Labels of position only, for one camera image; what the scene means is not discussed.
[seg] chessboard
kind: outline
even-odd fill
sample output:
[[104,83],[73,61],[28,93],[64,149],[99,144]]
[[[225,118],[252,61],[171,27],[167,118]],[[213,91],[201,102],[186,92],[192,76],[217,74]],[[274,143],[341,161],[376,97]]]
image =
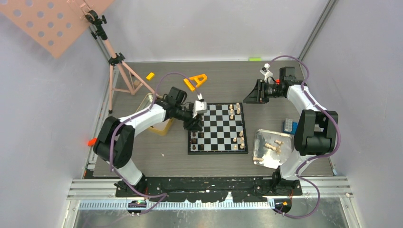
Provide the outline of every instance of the chessboard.
[[[232,119],[230,105],[233,107]],[[203,115],[203,131],[189,132],[188,154],[248,153],[242,103],[239,103],[239,108],[240,113],[237,113],[236,103],[207,104],[207,113]]]

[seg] white wall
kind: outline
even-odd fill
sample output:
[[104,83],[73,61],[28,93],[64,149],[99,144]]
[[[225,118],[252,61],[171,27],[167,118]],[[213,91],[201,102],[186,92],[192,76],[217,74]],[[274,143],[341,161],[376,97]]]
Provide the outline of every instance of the white wall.
[[299,56],[327,0],[117,0],[105,30],[126,61]]
[[108,69],[88,32],[54,59],[0,14],[0,227],[61,226]]
[[340,151],[368,227],[402,227],[403,1],[339,1],[306,59],[316,99],[339,113]]

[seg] gray wood surface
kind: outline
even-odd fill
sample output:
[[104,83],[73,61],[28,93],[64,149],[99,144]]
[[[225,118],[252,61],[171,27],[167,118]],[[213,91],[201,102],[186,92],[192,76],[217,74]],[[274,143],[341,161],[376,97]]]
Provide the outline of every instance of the gray wood surface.
[[[262,78],[259,72],[264,62],[163,62],[163,63],[128,63],[141,77],[155,73],[149,85],[155,88],[159,80],[168,72],[181,72],[187,76],[206,74],[207,81],[199,91],[208,103],[242,102],[253,89],[256,79]],[[270,67],[274,78],[278,78],[281,67],[296,68],[296,75],[302,78],[297,62],[276,61]],[[175,86],[188,92],[187,101],[196,99],[196,93],[190,92],[183,77],[171,75],[165,78],[159,88],[159,94],[168,93]],[[125,88],[119,76],[117,88]],[[122,117],[133,114],[149,91],[143,86],[132,96],[128,93],[115,92],[113,98],[113,116]],[[239,155],[188,155],[188,132],[183,129],[183,122],[174,120],[166,136],[156,135],[148,130],[134,140],[132,159],[146,176],[250,176],[271,175],[274,171],[252,163],[253,141],[258,129],[281,132],[285,118],[298,121],[299,115],[293,104],[285,98],[271,99],[267,104],[243,104],[246,135],[249,145],[248,154]],[[106,162],[98,158],[94,176],[113,176]],[[333,175],[328,159],[314,161],[303,173],[311,175]]]

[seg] yellow container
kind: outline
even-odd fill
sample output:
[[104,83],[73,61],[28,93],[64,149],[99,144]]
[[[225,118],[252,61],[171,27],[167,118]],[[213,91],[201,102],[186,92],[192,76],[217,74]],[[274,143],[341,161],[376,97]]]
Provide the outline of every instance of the yellow container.
[[[149,105],[151,105],[151,102],[153,102],[153,94],[149,93],[145,96],[139,107],[137,108],[136,112],[145,109]],[[168,133],[169,128],[171,127],[173,122],[173,119],[167,119],[164,122],[157,123],[151,127],[148,128],[149,131],[156,133],[158,135],[164,136]]]

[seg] chessboard frame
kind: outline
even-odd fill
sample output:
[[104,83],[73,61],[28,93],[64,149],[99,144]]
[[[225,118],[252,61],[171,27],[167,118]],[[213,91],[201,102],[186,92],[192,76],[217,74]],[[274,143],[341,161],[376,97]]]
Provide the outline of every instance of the chessboard frame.
[[[207,103],[207,105],[230,105],[230,104],[232,104],[232,105],[235,105],[237,102],[227,102],[227,103]],[[189,131],[189,136],[188,136],[188,154],[191,154],[191,155],[195,155],[195,154],[200,154],[200,155],[206,155],[206,154],[248,154],[249,153],[249,151],[248,151],[248,141],[247,141],[247,137],[246,137],[246,127],[245,127],[245,118],[244,118],[244,115],[243,115],[243,111],[244,111],[244,109],[243,109],[243,104],[241,103],[241,102],[239,102],[239,104],[240,104],[240,108],[241,108],[241,113],[240,113],[240,116],[241,116],[241,121],[242,121],[242,130],[243,130],[243,132],[244,132],[244,134],[243,134],[243,137],[244,137],[244,139],[245,139],[245,141],[244,141],[244,144],[245,144],[245,147],[244,147],[244,149],[238,149],[238,150],[236,150],[236,151],[192,151],[192,149],[191,149],[191,146],[192,146],[192,132],[190,132]]]

